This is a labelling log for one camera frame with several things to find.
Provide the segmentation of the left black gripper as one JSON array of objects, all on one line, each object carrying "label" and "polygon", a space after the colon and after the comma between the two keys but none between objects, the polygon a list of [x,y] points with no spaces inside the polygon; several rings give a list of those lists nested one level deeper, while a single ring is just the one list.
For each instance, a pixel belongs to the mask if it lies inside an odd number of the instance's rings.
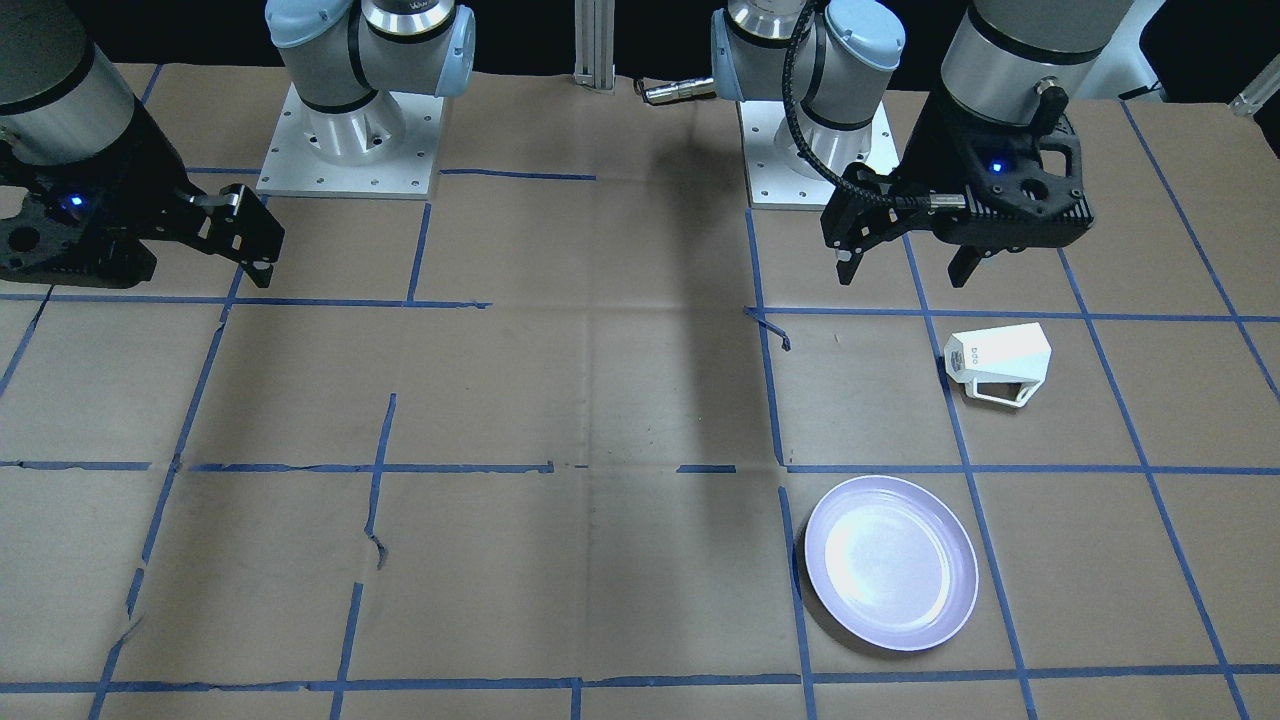
[{"label": "left black gripper", "polygon": [[960,246],[948,279],[963,288],[998,250],[1060,249],[1082,237],[1094,214],[1085,197],[1082,147],[1065,92],[1034,92],[1027,126],[1006,126],[932,92],[899,165],[877,176],[845,172],[854,192],[836,190],[822,213],[836,273],[850,286],[874,245],[928,229]]}]

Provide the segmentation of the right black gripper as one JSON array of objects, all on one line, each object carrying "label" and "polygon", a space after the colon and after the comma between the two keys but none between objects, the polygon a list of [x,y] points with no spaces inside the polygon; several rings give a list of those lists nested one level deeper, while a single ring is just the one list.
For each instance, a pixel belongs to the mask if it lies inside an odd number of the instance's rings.
[{"label": "right black gripper", "polygon": [[246,184],[193,184],[140,102],[123,136],[82,161],[37,167],[4,143],[3,184],[27,192],[1,222],[10,282],[127,290],[151,281],[157,260],[143,241],[157,240],[227,258],[265,290],[285,236]]}]

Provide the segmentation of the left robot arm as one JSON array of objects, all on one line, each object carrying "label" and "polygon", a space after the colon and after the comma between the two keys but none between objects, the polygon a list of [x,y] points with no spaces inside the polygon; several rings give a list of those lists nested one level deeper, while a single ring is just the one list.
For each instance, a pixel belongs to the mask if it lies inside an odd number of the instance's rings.
[{"label": "left robot arm", "polygon": [[878,1],[728,1],[710,20],[716,92],[777,101],[788,164],[824,181],[820,214],[841,284],[911,231],[956,249],[963,287],[1000,252],[1062,249],[1094,223],[1066,110],[1126,1],[970,1],[899,164],[859,151],[906,31]]}]

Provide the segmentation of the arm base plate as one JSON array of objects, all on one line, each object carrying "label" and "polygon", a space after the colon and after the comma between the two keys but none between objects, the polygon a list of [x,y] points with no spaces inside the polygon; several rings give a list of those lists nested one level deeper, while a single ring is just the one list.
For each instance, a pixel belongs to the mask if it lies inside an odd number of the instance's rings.
[{"label": "arm base plate", "polygon": [[256,190],[276,197],[426,201],[433,195],[447,101],[380,92],[326,114],[289,87]]},{"label": "arm base plate", "polygon": [[[820,211],[835,187],[799,154],[781,101],[737,105],[749,205],[762,210]],[[836,176],[859,161],[887,176],[900,163],[899,147],[884,106],[870,124],[837,131],[814,123],[804,113],[797,124],[812,152]]]}]

